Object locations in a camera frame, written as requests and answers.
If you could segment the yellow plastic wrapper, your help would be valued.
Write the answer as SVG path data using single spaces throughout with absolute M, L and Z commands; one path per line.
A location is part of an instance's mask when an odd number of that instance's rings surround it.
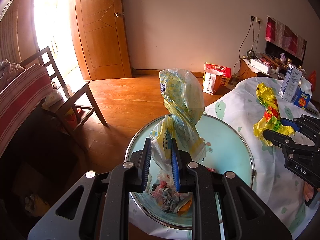
M 283 135 L 293 135 L 294 129 L 291 126 L 284 126 L 280 122 L 280 111 L 274 91 L 263 82 L 256 88 L 256 95 L 259 102 L 265 107 L 263 117 L 253 125 L 253 134 L 263 142 L 265 146 L 272 146 L 272 142 L 263 137 L 263 131 L 270 129 Z

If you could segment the clear yellow printed plastic bag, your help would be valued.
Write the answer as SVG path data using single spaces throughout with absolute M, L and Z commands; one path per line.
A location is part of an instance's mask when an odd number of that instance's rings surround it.
M 163 103 L 169 114 L 149 134 L 153 161 L 161 169 L 158 174 L 160 185 L 153 186 L 149 194 L 162 211 L 177 213 L 179 209 L 185 209 L 191 195 L 178 193 L 174 185 L 171 139 L 189 152 L 193 161 L 203 161 L 206 146 L 195 125 L 204 112 L 204 98 L 199 81 L 187 70 L 162 70 L 159 80 Z

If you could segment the light green trash bin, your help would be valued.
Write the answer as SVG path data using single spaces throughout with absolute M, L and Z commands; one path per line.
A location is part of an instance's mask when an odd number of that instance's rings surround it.
M 235 172 L 249 187 L 253 186 L 253 156 L 240 134 L 220 119 L 203 114 L 196 124 L 199 136 L 206 144 L 206 157 L 202 165 L 213 168 L 223 174 L 227 171 Z M 192 209 L 187 214 L 178 216 L 161 210 L 156 201 L 146 192 L 130 193 L 130 197 L 149 218 L 164 226 L 190 230 L 192 227 Z

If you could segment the blue white Look carton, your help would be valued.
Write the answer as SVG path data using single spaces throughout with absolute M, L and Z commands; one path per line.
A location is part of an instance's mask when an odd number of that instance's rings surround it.
M 312 97 L 311 82 L 309 82 L 305 77 L 302 77 L 297 90 L 293 96 L 293 104 L 299 108 L 306 108 L 310 99 Z

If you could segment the red plastic bag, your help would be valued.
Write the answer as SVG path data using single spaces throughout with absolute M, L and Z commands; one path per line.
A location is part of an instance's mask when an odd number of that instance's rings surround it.
M 309 75 L 309 77 L 308 77 L 308 80 L 311 82 L 311 84 L 312 84 L 313 86 L 316 85 L 316 71 L 315 71 L 315 70 L 313 70 L 313 71 L 310 73 L 310 75 Z

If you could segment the white blue milk carton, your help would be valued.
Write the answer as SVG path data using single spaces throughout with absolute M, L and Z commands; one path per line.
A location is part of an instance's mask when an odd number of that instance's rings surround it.
M 281 89 L 279 91 L 279 96 L 288 101 L 291 102 L 293 99 L 293 96 L 296 92 L 296 89 L 298 87 L 299 81 L 302 77 L 302 70 L 295 67 L 292 64 L 289 64 L 287 68 L 287 72 L 283 81 L 283 84 L 281 86 Z

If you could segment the wooden TV cabinet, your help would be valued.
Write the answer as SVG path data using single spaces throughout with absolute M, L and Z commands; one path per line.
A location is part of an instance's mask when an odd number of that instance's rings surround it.
M 300 70 L 303 69 L 299 60 L 286 53 L 269 55 L 259 52 L 255 54 L 253 50 L 249 50 L 246 55 L 240 56 L 235 66 L 238 63 L 240 67 L 237 73 L 234 70 L 234 76 L 239 81 L 256 76 L 266 76 L 282 80 L 289 65 L 293 65 Z

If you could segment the white box on cabinet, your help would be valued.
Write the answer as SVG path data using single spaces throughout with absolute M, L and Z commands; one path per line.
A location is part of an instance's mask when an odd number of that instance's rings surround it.
M 264 64 L 263 62 L 257 60 L 257 59 L 251 59 L 249 65 L 256 69 L 258 72 L 264 73 L 264 74 L 270 74 L 271 73 L 271 67 Z

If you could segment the television with red cloth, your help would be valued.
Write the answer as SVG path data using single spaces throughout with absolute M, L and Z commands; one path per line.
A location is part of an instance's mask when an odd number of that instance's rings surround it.
M 303 65 L 307 41 L 271 16 L 267 16 L 265 41 L 266 54 L 279 59 L 284 53 L 295 65 Z

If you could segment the red white paper bag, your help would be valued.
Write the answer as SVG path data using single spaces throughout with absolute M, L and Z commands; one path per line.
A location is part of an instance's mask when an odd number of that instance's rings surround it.
M 203 92 L 215 94 L 220 87 L 228 85 L 231 76 L 231 68 L 206 62 L 203 72 Z

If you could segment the wooden chair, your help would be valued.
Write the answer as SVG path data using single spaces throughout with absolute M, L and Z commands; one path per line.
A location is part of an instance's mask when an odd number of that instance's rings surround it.
M 74 85 L 65 83 L 62 75 L 60 74 L 60 71 L 58 70 L 49 47 L 46 47 L 31 55 L 27 59 L 20 62 L 20 65 L 22 67 L 26 67 L 35 60 L 41 58 L 41 56 L 44 54 L 47 54 L 48 56 L 48 61 L 44 64 L 44 66 L 51 66 L 53 68 L 53 74 L 50 74 L 49 77 L 51 81 L 54 81 L 54 79 L 58 80 L 58 84 L 60 85 L 60 87 L 56 91 L 61 94 L 62 99 L 60 99 L 50 107 L 44 107 L 43 110 L 47 114 L 57 118 L 57 120 L 59 120 L 61 125 L 70 136 L 75 136 L 75 132 L 85 124 L 85 122 L 92 114 L 96 114 L 100 122 L 104 126 L 108 126 L 91 92 L 89 81 L 82 80 Z M 68 124 L 67 120 L 65 119 L 65 115 L 69 110 L 72 110 L 74 112 L 76 120 L 78 122 L 74 128 L 70 124 Z

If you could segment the striped curtain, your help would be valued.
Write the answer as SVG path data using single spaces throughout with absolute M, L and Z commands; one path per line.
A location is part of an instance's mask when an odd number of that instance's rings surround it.
M 38 50 L 34 0 L 1 0 L 1 60 L 19 63 Z

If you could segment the wooden door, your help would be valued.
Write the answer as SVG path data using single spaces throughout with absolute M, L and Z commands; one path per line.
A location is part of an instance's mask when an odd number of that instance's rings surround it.
M 131 77 L 123 0 L 75 0 L 75 13 L 89 78 Z

